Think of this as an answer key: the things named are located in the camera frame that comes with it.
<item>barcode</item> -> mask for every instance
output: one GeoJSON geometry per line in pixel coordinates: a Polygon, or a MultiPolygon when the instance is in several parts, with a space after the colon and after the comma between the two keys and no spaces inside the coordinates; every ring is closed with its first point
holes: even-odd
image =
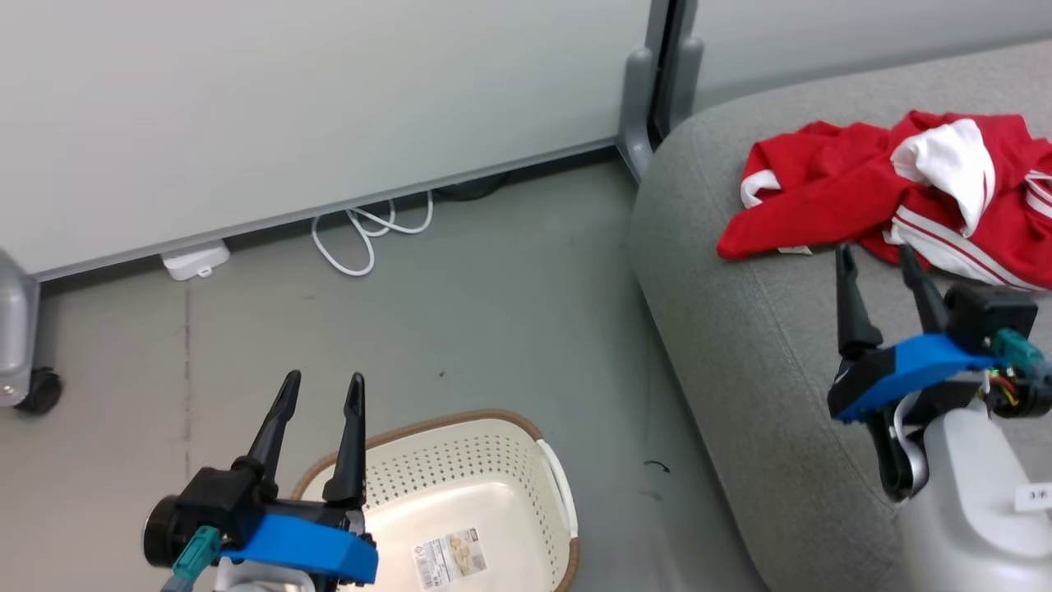
{"type": "Polygon", "coordinates": [[[417,569],[420,570],[420,580],[424,583],[424,590],[430,590],[439,585],[439,581],[431,575],[430,564],[427,559],[417,559],[417,569]]]}

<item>label on robot arm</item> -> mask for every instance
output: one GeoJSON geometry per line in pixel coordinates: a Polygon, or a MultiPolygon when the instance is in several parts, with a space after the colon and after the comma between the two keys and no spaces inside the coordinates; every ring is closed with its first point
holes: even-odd
{"type": "Polygon", "coordinates": [[[1027,484],[1015,488],[1016,512],[1052,510],[1052,483],[1027,484]]]}
{"type": "Polygon", "coordinates": [[[425,590],[441,588],[450,581],[486,569],[479,531],[466,529],[432,538],[413,548],[420,584],[425,590]]]}

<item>basket bottom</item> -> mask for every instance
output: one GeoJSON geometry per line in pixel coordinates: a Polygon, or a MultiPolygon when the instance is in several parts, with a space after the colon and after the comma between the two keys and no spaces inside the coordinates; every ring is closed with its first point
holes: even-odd
{"type": "Polygon", "coordinates": [[[494,474],[460,479],[366,511],[366,525],[380,551],[380,570],[372,589],[377,592],[551,590],[551,583],[559,581],[562,574],[555,574],[532,501],[517,481],[513,485],[510,481],[514,478],[494,474]],[[450,535],[458,537],[452,543],[457,549],[462,545],[459,539],[471,529],[478,542],[467,540],[471,544],[471,555],[464,551],[461,558],[468,566],[474,563],[467,568],[471,572],[468,575],[457,573],[458,566],[452,562],[425,559],[427,552],[441,553],[443,539],[448,550],[450,535]],[[481,562],[474,559],[477,554],[482,555],[481,562]],[[450,573],[432,579],[437,563],[450,573]]]}

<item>white cable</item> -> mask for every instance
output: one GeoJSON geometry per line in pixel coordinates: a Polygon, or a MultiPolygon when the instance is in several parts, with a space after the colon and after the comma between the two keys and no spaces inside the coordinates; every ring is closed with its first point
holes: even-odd
{"type": "Polygon", "coordinates": [[[400,226],[394,223],[394,201],[391,199],[387,200],[387,206],[390,207],[390,212],[387,215],[387,219],[379,218],[369,213],[368,211],[362,209],[361,207],[351,207],[349,209],[344,209],[347,212],[347,217],[350,218],[350,223],[355,225],[358,230],[359,236],[362,237],[362,242],[365,243],[365,249],[369,253],[369,262],[365,267],[361,269],[351,269],[341,265],[332,254],[325,248],[322,244],[321,238],[318,237],[318,220],[321,220],[321,216],[316,217],[310,222],[310,237],[315,239],[315,245],[318,246],[318,250],[321,251],[325,260],[328,261],[333,267],[336,267],[340,272],[349,274],[352,277],[362,277],[372,270],[372,266],[377,262],[377,253],[372,250],[372,241],[370,238],[377,238],[384,236],[389,230],[400,231],[402,233],[420,233],[427,229],[427,226],[431,225],[431,216],[434,213],[434,196],[430,190],[427,191],[427,216],[424,218],[424,223],[414,227],[407,228],[405,226],[400,226]],[[373,222],[380,224],[382,227],[379,230],[367,230],[362,226],[362,222],[358,219],[358,216],[365,216],[366,218],[372,220],[373,222]]]}

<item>teal cable connector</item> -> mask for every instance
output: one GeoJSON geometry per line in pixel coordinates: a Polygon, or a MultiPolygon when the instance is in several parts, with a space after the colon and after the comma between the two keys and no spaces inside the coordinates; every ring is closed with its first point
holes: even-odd
{"type": "Polygon", "coordinates": [[[998,331],[990,349],[993,355],[1023,372],[1031,372],[1035,366],[1045,362],[1045,354],[1012,329],[998,331]]]}
{"type": "Polygon", "coordinates": [[[179,554],[176,565],[171,566],[171,577],[162,588],[162,592],[189,592],[201,572],[219,557],[222,547],[219,530],[213,527],[201,527],[186,548],[179,554]]]}

